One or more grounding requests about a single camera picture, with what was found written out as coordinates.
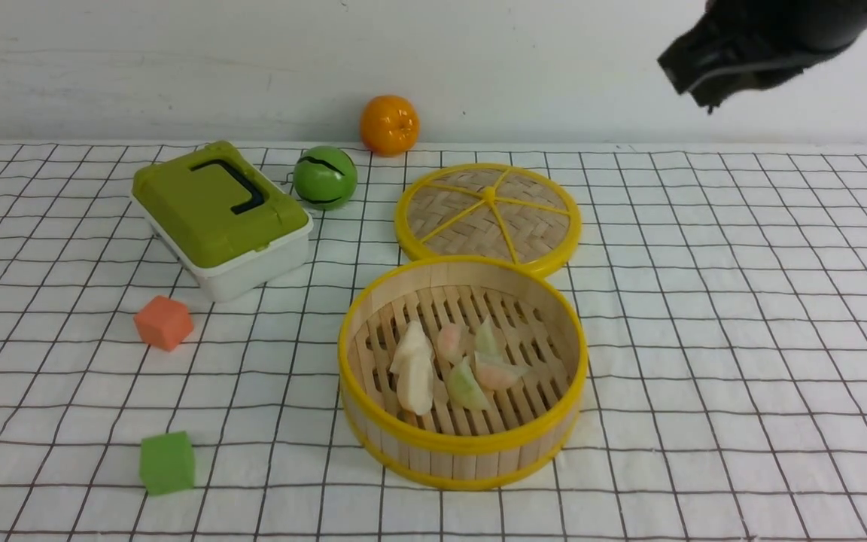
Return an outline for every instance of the yellow spoke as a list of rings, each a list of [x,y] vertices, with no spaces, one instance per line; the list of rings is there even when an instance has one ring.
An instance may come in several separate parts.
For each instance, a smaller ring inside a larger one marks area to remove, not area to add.
[[[437,234],[440,234],[441,231],[448,229],[448,227],[450,227],[453,223],[457,222],[457,220],[461,220],[465,216],[468,216],[468,214],[474,212],[474,209],[477,209],[477,207],[482,205],[484,205],[483,199],[481,199],[479,202],[474,203],[474,205],[467,207],[467,209],[462,210],[462,212],[457,213],[457,215],[447,219],[446,222],[444,222],[440,226],[435,227],[433,231],[424,236],[423,239],[420,239],[420,243],[426,243],[427,241],[433,239],[437,236]]]
[[[534,209],[540,209],[543,210],[543,212],[551,212],[563,214],[564,216],[570,216],[570,212],[566,212],[564,209],[555,209],[555,207],[542,206],[540,203],[525,202],[525,200],[523,199],[501,198],[501,196],[497,196],[496,200],[498,200],[498,202],[512,203],[515,206],[534,207]]]
[[[494,188],[500,186],[500,183],[502,183],[503,180],[507,178],[507,175],[509,175],[511,171],[513,171],[513,168],[505,169],[505,171],[503,171],[502,174],[500,174],[499,178],[497,178],[497,180],[494,182]]]
[[[494,218],[497,219],[497,226],[500,227],[500,234],[503,236],[503,242],[507,244],[507,250],[510,251],[510,260],[513,260],[513,264],[520,265],[520,261],[517,258],[517,251],[513,250],[513,239],[510,238],[510,234],[507,231],[507,226],[503,225],[503,218],[500,216],[500,212],[497,210],[497,206],[493,205],[493,203],[489,203],[491,206],[491,211],[494,213]]]
[[[472,196],[473,198],[481,198],[481,195],[479,195],[479,193],[474,192],[473,190],[468,190],[467,188],[460,188],[460,186],[451,186],[448,184],[440,184],[438,182],[431,182],[427,186],[429,186],[429,188],[438,188],[440,190],[449,190],[450,192],[458,192],[460,194]]]

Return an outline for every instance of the black handle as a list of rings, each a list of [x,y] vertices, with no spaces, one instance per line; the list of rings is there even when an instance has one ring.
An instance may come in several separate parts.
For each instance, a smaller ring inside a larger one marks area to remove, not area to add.
[[[230,210],[233,214],[243,214],[250,209],[255,209],[255,207],[261,206],[263,204],[263,193],[259,191],[259,188],[256,188],[254,183],[250,182],[250,179],[247,176],[243,175],[243,172],[240,172],[237,168],[234,168],[230,162],[227,162],[224,159],[210,160],[209,162],[204,162],[203,164],[199,164],[196,167],[190,168],[190,171],[196,171],[197,169],[203,169],[209,166],[220,166],[225,169],[227,174],[230,174],[231,178],[236,179],[236,182],[239,182],[243,188],[247,189],[247,192],[250,192],[250,199],[247,199],[245,202],[237,203],[237,205],[231,206]]]

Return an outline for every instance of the bamboo steamer lid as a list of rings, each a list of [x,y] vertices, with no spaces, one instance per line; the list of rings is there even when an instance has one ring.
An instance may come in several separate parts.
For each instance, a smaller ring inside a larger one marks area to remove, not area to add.
[[[546,277],[577,249],[581,214],[567,191],[529,169],[464,164],[414,182],[394,227],[412,260],[489,257]]]

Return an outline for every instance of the foam block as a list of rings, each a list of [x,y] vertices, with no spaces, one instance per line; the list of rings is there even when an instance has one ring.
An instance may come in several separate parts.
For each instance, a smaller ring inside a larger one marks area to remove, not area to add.
[[[162,295],[152,298],[133,316],[143,343],[172,352],[193,332],[193,319],[185,305]]]
[[[142,439],[138,477],[151,496],[193,489],[196,456],[186,431]]]

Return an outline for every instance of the green ball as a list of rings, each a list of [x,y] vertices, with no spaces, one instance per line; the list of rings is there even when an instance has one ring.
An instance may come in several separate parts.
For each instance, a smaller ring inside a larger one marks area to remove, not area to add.
[[[337,209],[357,190],[357,166],[339,148],[310,148],[293,168],[293,188],[316,209]]]

